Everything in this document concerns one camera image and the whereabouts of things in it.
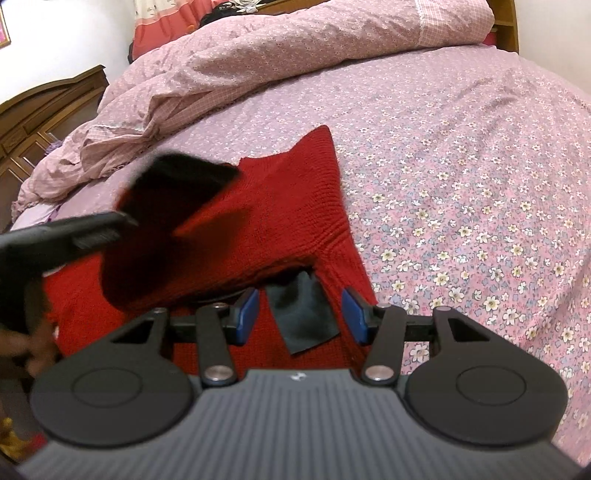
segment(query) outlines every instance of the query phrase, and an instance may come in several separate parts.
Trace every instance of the human hand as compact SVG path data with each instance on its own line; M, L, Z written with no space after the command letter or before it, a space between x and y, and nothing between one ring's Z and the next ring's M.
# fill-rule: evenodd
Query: human hand
M32 377L55 364L58 352L53 337L53 325L45 320L39 323L31 336L0 330L0 356L14 357L29 353L31 358L25 368Z

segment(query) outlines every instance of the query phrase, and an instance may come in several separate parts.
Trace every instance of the picture frame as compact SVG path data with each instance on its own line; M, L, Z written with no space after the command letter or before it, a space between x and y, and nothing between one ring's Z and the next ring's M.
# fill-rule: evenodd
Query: picture frame
M10 45L10 35L6 29L6 22L2 13L2 5L0 5L0 48Z

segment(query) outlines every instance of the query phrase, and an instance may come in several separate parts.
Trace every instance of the pink comforter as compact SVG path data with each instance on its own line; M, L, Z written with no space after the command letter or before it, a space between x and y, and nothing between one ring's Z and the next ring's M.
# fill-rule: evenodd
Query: pink comforter
M207 25L147 54L110 86L96 119L22 185L13 216L110 175L154 141L257 86L347 59L478 43L492 24L486 0L331 0L290 15Z

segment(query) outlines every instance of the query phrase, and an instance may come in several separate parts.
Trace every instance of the black circular pad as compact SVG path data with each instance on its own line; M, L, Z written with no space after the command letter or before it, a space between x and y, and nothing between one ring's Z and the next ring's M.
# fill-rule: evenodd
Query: black circular pad
M504 340L446 348L406 385L408 406L428 428L478 447L551 439L567 402L554 370Z
M193 389L181 369L156 354L135 354L134 346L105 353L81 351L35 382L31 407L50 436L115 448L158 436L186 414Z
M125 385L125 388L117 388L117 385ZM122 368L101 368L82 375L74 382L72 391L78 400L91 407L114 408L141 393L142 379Z
M457 390L480 405L508 405L525 393L525 380L501 367L475 367L457 378Z

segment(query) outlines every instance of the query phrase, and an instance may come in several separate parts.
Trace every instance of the white wall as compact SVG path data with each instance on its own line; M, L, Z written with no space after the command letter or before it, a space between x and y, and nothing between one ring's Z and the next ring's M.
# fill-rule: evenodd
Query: white wall
M4 0L12 43L0 48L0 103L98 64L109 81L128 66L134 0Z
M519 54L591 93L591 0L515 0Z

